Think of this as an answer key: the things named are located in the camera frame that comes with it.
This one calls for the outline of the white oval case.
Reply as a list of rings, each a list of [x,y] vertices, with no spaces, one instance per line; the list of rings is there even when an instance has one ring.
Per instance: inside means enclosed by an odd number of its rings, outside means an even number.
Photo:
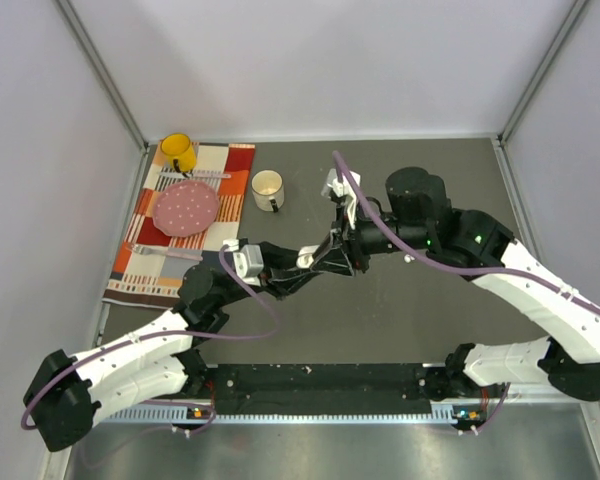
[[[300,269],[309,269],[314,263],[314,253],[318,245],[305,246],[298,251],[296,266]]]

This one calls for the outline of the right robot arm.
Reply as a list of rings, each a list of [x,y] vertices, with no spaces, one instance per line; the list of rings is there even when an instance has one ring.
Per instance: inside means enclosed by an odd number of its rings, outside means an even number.
[[[544,331],[526,343],[460,345],[447,356],[440,380],[424,383],[440,398],[520,383],[600,401],[599,306],[552,274],[492,216],[454,208],[440,177],[406,167],[388,177],[385,190],[388,212],[331,170],[323,193],[336,203],[336,219],[319,246],[302,249],[298,266],[355,275],[367,270],[371,256],[401,251],[406,261],[420,260],[493,293]]]

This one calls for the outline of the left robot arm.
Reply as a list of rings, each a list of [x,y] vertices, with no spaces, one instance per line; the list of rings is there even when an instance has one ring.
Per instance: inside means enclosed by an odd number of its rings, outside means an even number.
[[[164,395],[200,394],[207,374],[196,347],[226,339],[224,307],[252,297],[275,317],[261,295],[282,299],[313,279],[315,252],[226,242],[218,266],[187,270],[175,305],[149,323],[97,348],[48,354],[24,394],[21,428],[58,452],[121,410]]]

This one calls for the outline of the cream mug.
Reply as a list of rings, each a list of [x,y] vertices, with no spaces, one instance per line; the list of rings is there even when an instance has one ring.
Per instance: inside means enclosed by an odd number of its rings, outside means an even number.
[[[256,206],[265,212],[277,213],[284,204],[282,176],[274,170],[262,170],[251,180],[251,192]]]

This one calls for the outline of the pink dotted plate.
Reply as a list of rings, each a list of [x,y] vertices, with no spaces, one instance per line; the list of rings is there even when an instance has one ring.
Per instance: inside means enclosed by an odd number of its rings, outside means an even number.
[[[209,185],[180,181],[158,195],[152,209],[153,224],[169,237],[190,237],[203,233],[215,222],[219,207],[219,197]]]

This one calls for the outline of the yellow mug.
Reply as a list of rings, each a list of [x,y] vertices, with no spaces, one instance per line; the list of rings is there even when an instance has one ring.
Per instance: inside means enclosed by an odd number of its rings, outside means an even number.
[[[193,143],[186,134],[168,135],[161,141],[160,150],[175,172],[188,173],[197,164]]]

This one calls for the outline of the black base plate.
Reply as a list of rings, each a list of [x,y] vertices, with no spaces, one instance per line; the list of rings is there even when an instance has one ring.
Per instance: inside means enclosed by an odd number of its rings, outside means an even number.
[[[221,364],[207,380],[221,414],[429,413],[433,401],[479,399],[482,389],[420,364]]]

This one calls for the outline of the pink handled fork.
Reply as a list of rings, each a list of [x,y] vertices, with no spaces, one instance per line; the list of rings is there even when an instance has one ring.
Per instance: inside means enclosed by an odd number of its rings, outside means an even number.
[[[144,256],[157,255],[157,256],[161,256],[161,257],[183,259],[183,260],[194,261],[194,262],[201,262],[203,260],[203,257],[201,255],[176,252],[176,251],[171,251],[169,249],[160,250],[157,248],[140,245],[140,244],[126,244],[125,248],[127,250],[129,250],[131,253],[135,253],[138,255],[144,255]]]

